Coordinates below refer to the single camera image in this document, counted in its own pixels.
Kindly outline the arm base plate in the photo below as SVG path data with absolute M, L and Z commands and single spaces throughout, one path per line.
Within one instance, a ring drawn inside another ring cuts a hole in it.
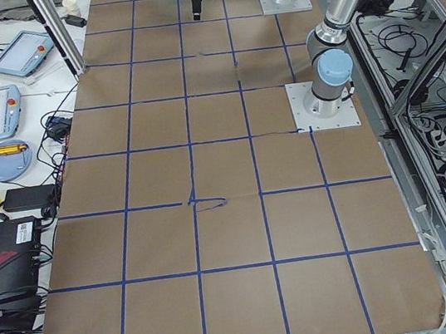
M 285 86 L 297 130 L 307 133 L 361 125 L 345 86 L 339 99 L 322 101 L 314 96 L 311 85 L 312 82 L 309 81 Z
M 311 0 L 259 0 L 263 15 L 312 10 Z

